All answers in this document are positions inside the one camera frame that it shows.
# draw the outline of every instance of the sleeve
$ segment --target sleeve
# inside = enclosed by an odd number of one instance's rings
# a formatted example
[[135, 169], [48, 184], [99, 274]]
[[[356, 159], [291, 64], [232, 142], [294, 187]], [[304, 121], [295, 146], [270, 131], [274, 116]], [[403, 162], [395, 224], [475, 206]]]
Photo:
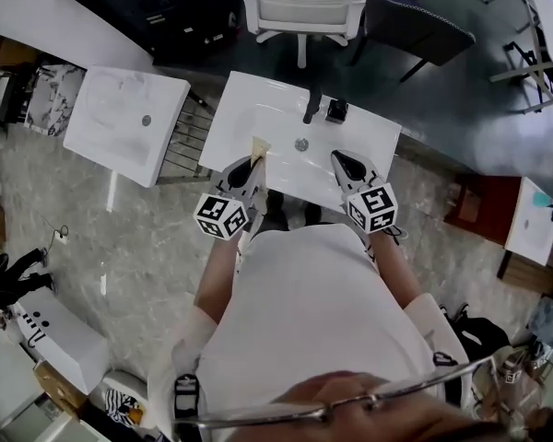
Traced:
[[147, 375], [147, 401], [158, 429], [169, 439], [174, 419], [174, 381], [194, 373], [196, 360], [215, 332], [217, 324], [200, 308], [192, 306], [165, 338]]
[[[404, 312], [424, 337], [432, 352], [443, 352], [459, 364], [469, 362], [459, 338], [430, 293], [417, 297], [407, 305]], [[470, 395], [471, 376], [467, 375], [462, 378], [461, 407], [468, 406]]]

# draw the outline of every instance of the glasses frame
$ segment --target glasses frame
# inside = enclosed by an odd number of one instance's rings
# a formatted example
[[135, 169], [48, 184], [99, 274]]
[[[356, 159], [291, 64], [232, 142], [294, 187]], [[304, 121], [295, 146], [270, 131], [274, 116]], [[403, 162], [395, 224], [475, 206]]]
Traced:
[[[263, 406], [259, 406], [258, 411], [262, 411], [262, 408], [273, 407], [277, 408], [279, 405], [287, 405], [291, 408], [299, 406], [297, 413], [283, 414], [283, 415], [258, 415], [243, 417], [241, 419], [226, 419], [221, 418], [221, 413], [202, 414], [197, 416], [191, 416], [186, 418], [177, 418], [174, 420], [176, 425], [195, 425], [200, 429], [228, 429], [233, 427], [245, 427], [254, 425], [272, 425], [281, 423], [292, 423], [297, 421], [314, 421], [319, 423], [325, 423], [334, 418], [334, 409], [350, 404], [353, 402], [361, 402], [365, 404], [368, 411], [372, 411], [378, 404], [384, 401], [393, 400], [406, 396], [408, 394], [417, 393], [419, 391], [426, 390], [430, 387], [447, 383], [454, 379], [463, 377], [465, 375], [474, 374], [480, 367], [485, 364], [490, 364], [491, 379], [495, 385], [495, 388], [500, 387], [498, 380], [498, 369], [496, 368], [496, 362], [492, 356], [482, 358], [476, 362], [470, 362], [468, 364], [461, 364], [456, 366], [447, 366], [438, 368], [436, 371], [423, 375], [420, 377], [409, 378], [401, 381], [392, 381], [383, 383], [381, 386], [368, 391], [366, 394], [348, 398], [345, 400], [325, 403], [268, 403]], [[255, 408], [242, 408], [234, 411], [247, 411], [253, 412]]]

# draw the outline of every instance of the black and white marker cube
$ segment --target black and white marker cube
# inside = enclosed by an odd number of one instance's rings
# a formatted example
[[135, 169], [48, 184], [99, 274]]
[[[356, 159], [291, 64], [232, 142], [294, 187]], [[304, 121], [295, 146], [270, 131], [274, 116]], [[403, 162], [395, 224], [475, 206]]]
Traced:
[[194, 219], [205, 234], [224, 240], [231, 239], [248, 223], [242, 202], [208, 193], [201, 196]]
[[391, 183], [348, 196], [347, 211], [367, 234], [394, 225], [397, 219], [397, 200]]

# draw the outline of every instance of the eyeglasses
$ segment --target eyeglasses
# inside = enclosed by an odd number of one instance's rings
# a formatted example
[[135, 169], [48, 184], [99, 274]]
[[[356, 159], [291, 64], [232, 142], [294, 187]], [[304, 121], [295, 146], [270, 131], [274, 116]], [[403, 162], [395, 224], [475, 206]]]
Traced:
[[271, 402], [253, 408], [177, 418], [174, 423], [176, 425], [196, 425], [201, 429], [226, 429], [245, 425], [270, 425], [295, 421], [327, 422], [334, 417], [334, 409], [339, 406], [359, 402], [368, 409], [375, 409], [383, 401], [394, 400], [466, 375], [472, 375], [482, 366], [488, 366], [491, 382], [498, 389], [500, 387], [498, 371], [493, 357], [490, 356], [469, 364], [439, 368], [428, 375], [384, 383], [371, 391], [367, 391], [366, 394], [329, 404], [315, 401], [307, 403]]

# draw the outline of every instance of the tile floor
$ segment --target tile floor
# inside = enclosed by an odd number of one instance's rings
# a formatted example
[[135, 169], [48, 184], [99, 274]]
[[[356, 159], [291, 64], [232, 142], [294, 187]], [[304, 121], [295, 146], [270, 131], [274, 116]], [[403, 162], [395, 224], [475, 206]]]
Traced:
[[[208, 185], [144, 189], [120, 177], [107, 211], [107, 169], [64, 149], [61, 138], [14, 126], [0, 177], [12, 260], [49, 244], [47, 222], [67, 225], [68, 243], [55, 241], [50, 253], [60, 299], [109, 339], [116, 368], [144, 377], [204, 269], [212, 239], [191, 214]], [[500, 247], [442, 222], [450, 176], [396, 157], [389, 180], [402, 205], [398, 224], [409, 232], [402, 248], [426, 290], [449, 309], [467, 300], [473, 315], [510, 336], [523, 330], [539, 296], [495, 277]]]

